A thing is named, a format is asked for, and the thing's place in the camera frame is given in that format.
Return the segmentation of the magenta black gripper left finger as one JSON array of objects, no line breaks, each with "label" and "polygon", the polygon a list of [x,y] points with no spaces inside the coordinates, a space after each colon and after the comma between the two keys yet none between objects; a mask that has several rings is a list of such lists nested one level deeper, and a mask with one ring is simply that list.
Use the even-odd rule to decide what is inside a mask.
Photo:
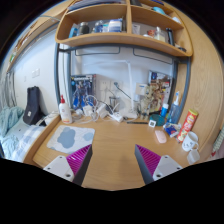
[{"label": "magenta black gripper left finger", "polygon": [[92,145],[87,145],[68,156],[59,155],[44,170],[81,186],[91,157]]}]

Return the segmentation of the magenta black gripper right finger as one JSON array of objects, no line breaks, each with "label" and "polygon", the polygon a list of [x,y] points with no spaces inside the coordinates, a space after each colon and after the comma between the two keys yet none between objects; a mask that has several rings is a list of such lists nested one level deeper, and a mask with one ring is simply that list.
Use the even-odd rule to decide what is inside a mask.
[{"label": "magenta black gripper right finger", "polygon": [[152,183],[182,169],[170,156],[159,156],[140,145],[135,145],[135,157],[145,184]]}]

